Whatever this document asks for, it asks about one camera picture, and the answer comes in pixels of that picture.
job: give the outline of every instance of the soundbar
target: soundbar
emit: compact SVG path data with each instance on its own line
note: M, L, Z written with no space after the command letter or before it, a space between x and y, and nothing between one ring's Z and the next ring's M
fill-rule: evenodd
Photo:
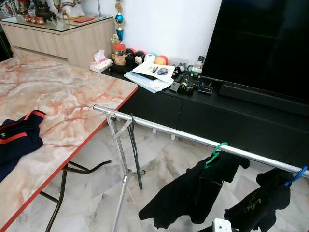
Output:
M309 116L308 103L296 101L285 95L253 87L241 86L233 83L222 83L219 94L302 116Z

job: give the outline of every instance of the white statue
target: white statue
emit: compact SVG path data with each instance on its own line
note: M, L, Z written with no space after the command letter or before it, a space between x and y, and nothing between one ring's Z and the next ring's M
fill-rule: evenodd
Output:
M82 9L82 0L54 0L58 9L57 18L75 19L86 16Z

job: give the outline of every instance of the clothes drying rack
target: clothes drying rack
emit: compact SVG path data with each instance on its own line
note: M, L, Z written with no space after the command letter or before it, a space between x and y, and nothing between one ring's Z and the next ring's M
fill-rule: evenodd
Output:
M119 219L122 203L124 201L124 196L125 196L127 184L128 184L130 177L133 175L132 171L130 169L128 169L128 167L127 167L125 154L124 154L122 144L121 144L121 140L120 140L120 135L126 129L128 129L130 140L131 140L132 147L133 147L133 154L134 154L135 164L136 164L136 167L137 167L136 174L137 174L137 177L138 177L138 180L139 180L140 189L142 189L141 174L145 174L145 171L141 172L140 169L139 169L137 148L136 148L136 143L135 143L134 134L133 134L134 128L132 127L132 125L134 125L134 123L140 124L142 126L149 127L149 128L152 128L152 129L156 129L158 131L169 133L171 135L174 135L174 136L177 136L177 137L180 137L180 138L191 140L191 141L199 143L199 144L211 146L211 147L216 147L220 144L218 142L208 140L208 139L205 139L205 138L202 138L202 137L198 137L198 136L183 132L181 130L176 130L176 129L173 129L173 128L170 128L170 127L166 127L166 126L163 126L163 125L151 122L151 121L147 121L147 120L142 119L142 118L134 117L134 116L131 116L131 115L127 115L127 114L118 112L116 110L101 107L99 105L94 105L93 108L94 108L94 110L106 113L107 122L109 124L110 130L111 130L111 133L112 133L112 136L113 136L113 140L114 140L115 146L117 148L117 152L118 152L118 154L120 155L120 157L122 158L122 161L123 161L122 169L124 171L124 177L123 177L122 188L121 188L120 197L119 197L119 201L118 201L118 205L117 205L116 216L114 218L114 222L113 222L113 225L112 225L112 232L116 231L116 225L117 225L117 222L118 222L118 219ZM118 130L117 125L116 125L116 119L117 118L124 119L126 121L126 123L123 125L123 127L120 130ZM254 160L254 161L275 167L275 168L279 168L279 169L282 169L282 170L285 170L285 171L288 171L288 172L291 172L291 173L295 173L295 174L299 173L302 170L301 168L298 168L298 167L295 167L295 166L292 166L292 165L289 165L289 164L286 164L286 163L283 163L283 162L279 162L277 160L273 160L273 159L269 159L269 158L266 158L266 157L263 157L263 156L259 156L259 155L256 155L254 153L248 152L248 151L243 151L243 150L240 150L240 149L228 146L228 145L221 146L220 150L228 152L230 154L234 154L234 155L243 157L243 158ZM302 176L309 178L309 171L305 171Z

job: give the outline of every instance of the red table edge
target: red table edge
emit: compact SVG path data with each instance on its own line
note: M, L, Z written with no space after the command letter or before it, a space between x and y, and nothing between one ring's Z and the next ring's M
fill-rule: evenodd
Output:
M138 86L128 95L116 108L116 110L120 109L124 103L137 91ZM54 173L52 173L47 180L29 197L29 199L17 210L17 212L4 224L4 226L0 229L0 232L4 232L14 221L15 219L24 211L24 209L34 200L34 198L52 181L52 179L62 170L62 168L85 146L86 143L106 124L107 120L104 120L92 133L89 135L83 143L76 148L75 151L57 168Z

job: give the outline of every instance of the white wall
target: white wall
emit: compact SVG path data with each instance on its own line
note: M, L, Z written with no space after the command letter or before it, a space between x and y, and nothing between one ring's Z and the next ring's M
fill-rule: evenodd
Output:
M115 17L115 0L100 0L101 12ZM123 0L127 47L194 63L206 55L221 0ZM98 14L97 0L83 0Z

